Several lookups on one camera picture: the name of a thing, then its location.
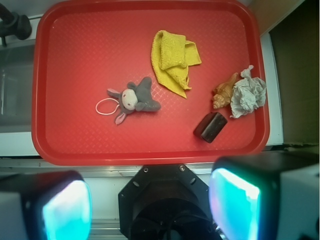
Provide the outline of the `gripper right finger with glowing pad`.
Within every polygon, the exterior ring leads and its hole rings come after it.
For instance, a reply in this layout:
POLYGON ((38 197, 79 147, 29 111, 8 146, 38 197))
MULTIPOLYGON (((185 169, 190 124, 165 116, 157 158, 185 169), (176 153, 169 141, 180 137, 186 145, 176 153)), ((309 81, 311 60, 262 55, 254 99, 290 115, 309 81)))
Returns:
POLYGON ((320 156, 299 151, 223 156, 213 165, 208 200, 228 240, 317 240, 320 156))

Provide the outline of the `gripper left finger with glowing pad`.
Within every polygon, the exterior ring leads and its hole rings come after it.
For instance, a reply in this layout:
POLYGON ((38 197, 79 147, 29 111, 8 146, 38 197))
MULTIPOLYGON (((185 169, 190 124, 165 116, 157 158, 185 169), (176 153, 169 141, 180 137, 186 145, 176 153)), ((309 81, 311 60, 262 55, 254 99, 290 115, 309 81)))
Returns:
POLYGON ((90 187, 77 171, 0 178, 2 240, 86 240, 91 225, 90 187))

